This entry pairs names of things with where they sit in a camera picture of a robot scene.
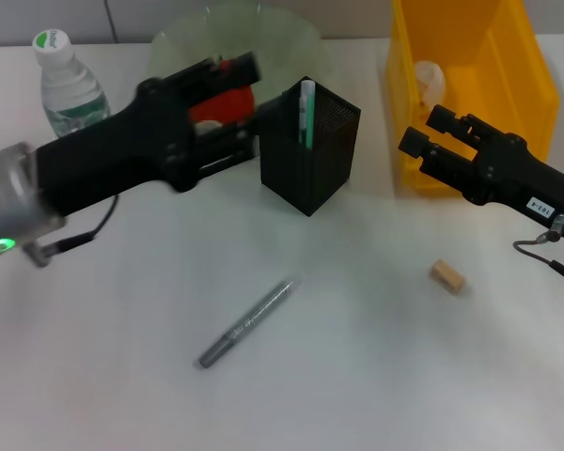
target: wooden block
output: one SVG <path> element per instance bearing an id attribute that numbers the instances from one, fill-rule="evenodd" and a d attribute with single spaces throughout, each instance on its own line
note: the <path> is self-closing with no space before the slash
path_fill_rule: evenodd
<path id="1" fill-rule="evenodd" d="M 465 279 L 443 260 L 438 260 L 431 268 L 431 277 L 451 294 L 458 294 Z"/>

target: black mesh pen holder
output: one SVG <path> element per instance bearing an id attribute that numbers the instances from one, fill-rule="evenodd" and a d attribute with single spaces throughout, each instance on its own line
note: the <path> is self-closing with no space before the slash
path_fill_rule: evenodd
<path id="1" fill-rule="evenodd" d="M 311 216 L 349 179 L 361 110 L 316 83 L 309 149 L 299 143 L 300 95 L 301 82 L 282 94 L 259 131 L 261 183 Z"/>

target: bottle cap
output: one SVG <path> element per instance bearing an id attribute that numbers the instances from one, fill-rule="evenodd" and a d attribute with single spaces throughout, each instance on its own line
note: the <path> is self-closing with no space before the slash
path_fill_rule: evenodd
<path id="1" fill-rule="evenodd" d="M 66 64 L 74 56 L 73 46 L 67 33 L 61 30 L 45 30 L 33 40 L 36 59 L 43 68 Z"/>

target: white table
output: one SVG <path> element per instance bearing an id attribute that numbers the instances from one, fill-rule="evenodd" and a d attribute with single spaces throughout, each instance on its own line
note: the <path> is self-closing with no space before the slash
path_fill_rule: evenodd
<path id="1" fill-rule="evenodd" d="M 564 171 L 564 37 L 540 43 L 563 103 L 550 163 Z M 501 206 L 394 195 L 387 46 L 328 42 L 330 87 L 363 113 L 351 181 L 313 217 L 250 162 L 187 194 L 124 193 L 94 243 L 44 270 L 0 257 L 0 451 L 564 451 L 564 280 L 511 249 L 542 229 Z M 78 55 L 118 110 L 149 47 Z M 0 49 L 0 148 L 50 135 L 31 49 Z M 564 262 L 564 242 L 545 252 Z M 427 277 L 439 257 L 469 280 L 458 299 Z M 291 273 L 294 296 L 213 368 L 193 366 Z"/>

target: yellow bin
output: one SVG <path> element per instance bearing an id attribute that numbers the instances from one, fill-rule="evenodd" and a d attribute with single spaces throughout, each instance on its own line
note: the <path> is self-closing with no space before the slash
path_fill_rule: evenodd
<path id="1" fill-rule="evenodd" d="M 408 126 L 433 142 L 472 159 L 474 150 L 426 127 L 414 73 L 432 61 L 446 77 L 443 105 L 458 117 L 471 113 L 502 132 L 521 135 L 545 161 L 556 123 L 559 96 L 522 0 L 393 0 L 395 18 L 386 64 L 387 101 L 395 146 Z M 404 185 L 419 194 L 455 194 L 419 172 L 421 160 L 399 153 Z"/>

